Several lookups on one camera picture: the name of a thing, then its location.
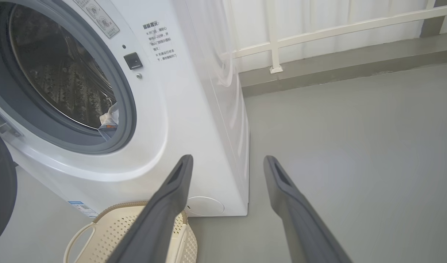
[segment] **white washing machine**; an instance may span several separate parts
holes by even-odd
[[[149,199],[186,154],[189,215],[246,215],[249,126],[230,43],[221,0],[0,1],[0,136],[91,217]]]

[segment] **railing post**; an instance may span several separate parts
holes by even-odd
[[[387,6],[387,17],[392,16],[392,4],[394,0],[389,0],[389,5]]]
[[[347,15],[347,24],[350,25],[351,24],[351,20],[352,20],[352,9],[353,9],[353,0],[348,0],[348,15]]]
[[[316,31],[316,3],[315,0],[309,1],[309,31]]]
[[[275,0],[266,0],[267,18],[269,23],[270,50],[272,53],[272,68],[270,73],[282,72],[278,58],[277,20],[275,19]]]
[[[240,39],[238,37],[238,31],[236,28],[235,14],[233,13],[233,5],[231,4],[231,0],[226,0],[226,3],[228,8],[227,17],[228,17],[228,23],[230,24],[230,34],[233,38],[233,44],[235,45],[235,49],[238,49],[240,48]]]
[[[428,0],[428,3],[426,5],[426,9],[432,9],[434,7],[434,4],[436,3],[436,0]]]

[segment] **white wall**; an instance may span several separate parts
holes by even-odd
[[[237,49],[269,42],[265,0],[228,0],[235,21],[234,45]],[[388,0],[351,0],[352,20],[360,22],[387,16]],[[393,0],[391,14],[426,7],[427,0]],[[308,33],[347,24],[348,0],[275,0],[278,38]],[[311,21],[310,10],[315,14]],[[362,32],[339,35],[280,48],[280,63],[340,52],[369,45],[417,38],[422,21],[409,22]],[[447,18],[442,27],[447,33]],[[236,60],[240,72],[271,66],[270,51]]]

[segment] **baseboard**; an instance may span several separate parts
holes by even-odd
[[[240,73],[245,97],[447,63],[447,33],[347,50]]]

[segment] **beige basket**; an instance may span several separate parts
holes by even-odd
[[[73,236],[66,248],[64,263],[69,262],[69,254],[73,244],[82,233],[90,228],[93,228],[92,234],[84,248],[82,248],[75,263],[106,262],[146,204],[147,201],[120,203],[100,213],[92,223],[81,228]],[[196,256],[196,237],[188,225],[187,215],[183,211],[175,218],[166,262],[195,263]]]

